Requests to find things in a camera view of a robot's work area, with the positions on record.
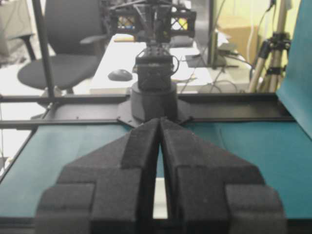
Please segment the right gripper black foam left finger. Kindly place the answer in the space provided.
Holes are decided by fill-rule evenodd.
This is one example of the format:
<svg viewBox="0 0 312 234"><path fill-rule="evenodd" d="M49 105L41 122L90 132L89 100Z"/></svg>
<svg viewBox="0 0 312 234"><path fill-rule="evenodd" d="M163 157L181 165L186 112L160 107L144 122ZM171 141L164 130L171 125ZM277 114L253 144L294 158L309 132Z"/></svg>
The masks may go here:
<svg viewBox="0 0 312 234"><path fill-rule="evenodd" d="M159 121L82 156L41 196L38 234L136 234L153 220Z"/></svg>

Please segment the right gripper black foam right finger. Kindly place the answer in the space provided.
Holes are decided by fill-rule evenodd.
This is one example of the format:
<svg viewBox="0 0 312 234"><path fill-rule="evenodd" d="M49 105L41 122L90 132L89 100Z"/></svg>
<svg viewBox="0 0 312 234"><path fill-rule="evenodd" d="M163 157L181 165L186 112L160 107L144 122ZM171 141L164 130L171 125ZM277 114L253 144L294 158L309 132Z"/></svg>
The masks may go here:
<svg viewBox="0 0 312 234"><path fill-rule="evenodd" d="M160 130L169 215L186 233L286 233L279 194L257 166L166 118Z"/></svg>

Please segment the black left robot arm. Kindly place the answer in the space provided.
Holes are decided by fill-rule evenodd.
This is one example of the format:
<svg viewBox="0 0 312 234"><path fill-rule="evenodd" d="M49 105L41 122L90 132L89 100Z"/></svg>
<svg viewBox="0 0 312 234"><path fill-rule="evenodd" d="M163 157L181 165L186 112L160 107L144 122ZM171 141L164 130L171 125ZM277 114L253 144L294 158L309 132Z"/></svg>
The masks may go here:
<svg viewBox="0 0 312 234"><path fill-rule="evenodd" d="M109 6L113 34L121 17L134 19L133 35L146 47L135 58L137 82L131 88L131 116L141 124L63 166L56 183L46 189L35 217L37 234L136 234L153 221L160 119L176 122L183 102L171 77L173 56L163 47L172 31L173 4L137 0Z"/></svg>

